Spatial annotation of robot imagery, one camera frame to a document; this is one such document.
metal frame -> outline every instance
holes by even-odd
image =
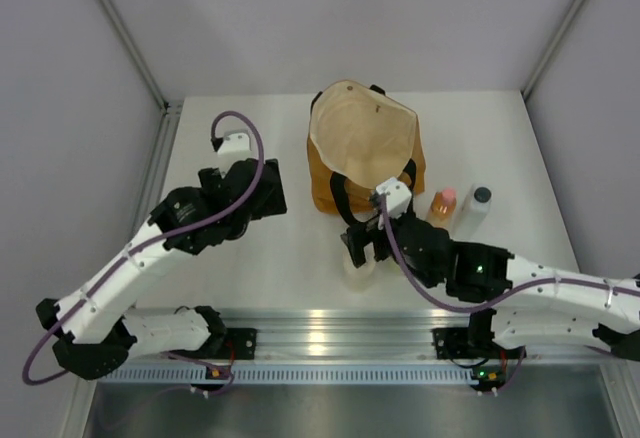
[[[182,102],[167,102],[113,1],[96,1],[123,49],[130,57],[149,94],[162,111],[162,119],[158,123],[156,140],[139,193],[139,206],[132,222],[133,232],[158,201],[162,192],[182,111]],[[537,66],[527,80],[522,91],[525,100],[529,98],[545,70],[557,55],[587,1],[572,1],[558,29],[545,47]],[[381,361],[385,362],[384,366],[387,369],[391,366],[405,367],[403,369],[411,369],[415,372],[433,370],[436,362],[435,351],[432,346],[428,346],[431,342],[431,329],[466,322],[464,317],[440,311],[366,315],[319,310],[298,313],[222,310],[222,315],[225,321],[232,326],[252,326],[266,332],[260,337],[256,350],[257,361],[253,366],[258,367],[254,368],[254,371],[260,367],[271,370],[272,374],[269,375],[271,379],[274,377],[279,379],[277,377],[280,375],[273,375],[279,370],[297,370],[302,366],[308,371],[318,372],[329,370],[328,367],[337,367],[333,372],[356,369],[371,371],[376,366],[380,366]],[[552,354],[549,354],[548,351],[544,347],[530,347],[528,350],[530,359],[527,360],[527,363],[602,363],[604,386],[623,437],[640,438],[638,428],[640,398],[627,363],[613,360],[603,361],[602,357],[576,351],[575,348],[554,348]],[[436,367],[438,370],[450,368],[442,365],[441,362],[439,363]],[[156,367],[155,369],[165,369],[167,366],[166,361],[153,365]],[[172,369],[176,369],[176,366],[181,365],[171,364]],[[373,379],[374,375],[367,376],[369,379]],[[82,436],[94,392],[95,383],[76,379],[72,400],[61,429],[61,437]]]
[[[540,81],[542,75],[549,68],[553,59],[557,56],[568,33],[575,25],[576,18],[584,9],[587,1],[588,0],[573,0],[571,2],[571,5],[569,5],[569,9],[565,13],[562,22],[545,46],[542,56],[538,60],[538,64],[533,69],[533,72],[529,76],[527,83],[522,89],[522,98],[525,102],[529,99],[531,93],[533,93],[533,90]]]
[[[164,98],[162,90],[160,90],[160,87],[153,77],[151,70],[149,70],[149,67],[147,66],[147,63],[144,60],[144,57],[142,56],[142,53],[140,52],[138,46],[136,45],[135,41],[133,41],[131,33],[129,33],[129,30],[127,30],[127,27],[125,26],[120,13],[118,13],[118,10],[113,4],[113,1],[96,0],[96,2],[102,9],[102,13],[104,14],[105,18],[107,18],[109,24],[111,25],[111,28],[120,40],[120,44],[122,44],[124,51],[131,59],[133,66],[136,68],[136,71],[140,75],[140,78],[147,87],[149,94],[156,102],[156,105],[158,105],[158,108],[162,111],[165,111],[167,109],[167,100]]]
[[[471,370],[453,365],[271,365],[237,363],[234,385],[477,385]],[[222,385],[202,366],[133,363],[102,378],[106,384]]]
[[[640,395],[629,364],[602,365],[602,378],[623,438],[640,438]]]

bottle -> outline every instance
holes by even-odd
[[[474,184],[462,203],[453,223],[452,236],[457,241],[469,241],[491,209],[491,190]]]
[[[345,250],[342,255],[342,264],[344,265],[344,283],[351,291],[364,291],[373,284],[374,280],[371,274],[376,266],[373,245],[366,246],[364,254],[367,261],[360,268],[353,266],[353,262],[351,261],[351,256],[348,251]]]
[[[456,209],[456,190],[445,188],[433,197],[427,213],[427,223],[436,228],[449,229],[451,217]]]

white tabletop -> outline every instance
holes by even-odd
[[[426,303],[392,263],[379,263],[364,292],[343,284],[346,229],[311,200],[306,154],[314,95],[192,97],[184,103],[164,194],[198,186],[198,170],[215,167],[211,121],[237,110],[258,127],[266,158],[277,158],[286,215],[249,225],[238,241],[204,250],[139,300],[141,307],[211,305],[223,309],[422,310]],[[427,160],[424,216],[445,186],[460,199],[472,183],[493,192],[491,212],[475,241],[508,248],[539,263],[577,270],[569,238],[520,94],[500,92],[392,93],[420,117]],[[242,128],[233,118],[219,133]]]

white wall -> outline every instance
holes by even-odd
[[[160,87],[518,89],[571,0],[115,0]]]
[[[590,0],[528,108],[580,267],[640,272],[640,0]]]
[[[21,383],[34,307],[126,240],[159,114],[94,0],[0,0],[0,23],[0,429],[46,438],[71,380]],[[43,355],[35,376],[55,369]]]

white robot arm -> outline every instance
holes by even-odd
[[[246,131],[227,133],[214,143],[221,166],[200,170],[201,187],[170,192],[91,280],[60,300],[45,299],[36,307],[46,329],[59,327],[53,351],[62,368],[95,379],[141,355],[176,351],[206,357],[218,351],[227,329],[211,307],[181,307],[166,315],[131,307],[179,263],[208,246],[240,238],[251,220],[286,212],[277,161],[267,160],[255,190],[241,206],[208,226],[194,226],[247,191],[258,169],[250,158],[250,143]]]
[[[499,358],[532,344],[576,344],[640,361],[640,282],[589,276],[534,263],[506,249],[455,242],[413,213],[411,192],[395,178],[372,196],[380,215],[342,235],[354,266],[392,256],[411,284],[439,308],[470,315],[461,333],[438,331],[439,356]],[[425,288],[452,300],[440,301]]]

